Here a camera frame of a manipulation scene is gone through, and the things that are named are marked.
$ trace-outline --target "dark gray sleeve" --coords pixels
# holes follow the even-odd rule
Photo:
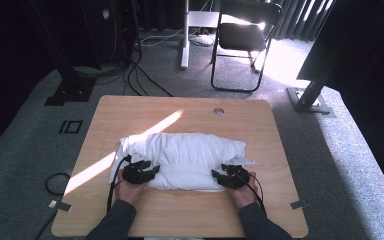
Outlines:
[[[135,207],[128,202],[116,200],[108,214],[85,239],[127,239],[135,217]]]
[[[283,228],[270,221],[257,203],[249,204],[239,211],[247,240],[283,240],[292,237]]]

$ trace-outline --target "person's left hand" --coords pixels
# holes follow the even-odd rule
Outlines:
[[[118,179],[123,179],[123,170],[118,171]],[[139,199],[142,190],[146,187],[148,182],[142,184],[131,184],[124,180],[115,187],[116,199],[124,200],[132,205]]]

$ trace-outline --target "folded white cloth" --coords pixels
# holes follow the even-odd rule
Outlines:
[[[224,188],[212,177],[212,169],[237,156],[244,156],[245,143],[203,133],[155,133],[131,135],[120,139],[120,147],[111,168],[110,182],[122,158],[136,151],[160,166],[148,187],[220,191]]]

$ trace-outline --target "wooden table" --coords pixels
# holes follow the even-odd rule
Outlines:
[[[266,101],[104,96],[101,98],[63,202],[52,226],[56,236],[85,236],[106,214],[110,167],[119,138],[155,132],[202,132],[247,143],[247,165],[257,173],[269,219],[295,238],[307,235],[282,142]],[[145,189],[130,236],[242,237],[237,209],[226,192]]]

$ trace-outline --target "person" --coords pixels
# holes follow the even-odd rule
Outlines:
[[[127,239],[130,227],[136,216],[135,203],[147,183],[131,184],[122,181],[115,188],[116,200],[108,214],[86,236],[86,240],[94,239]],[[258,192],[255,179],[250,178],[249,185]],[[238,189],[226,188],[239,209],[239,218],[248,240],[284,240],[292,237],[280,226],[270,221],[257,203],[255,194],[247,187]]]

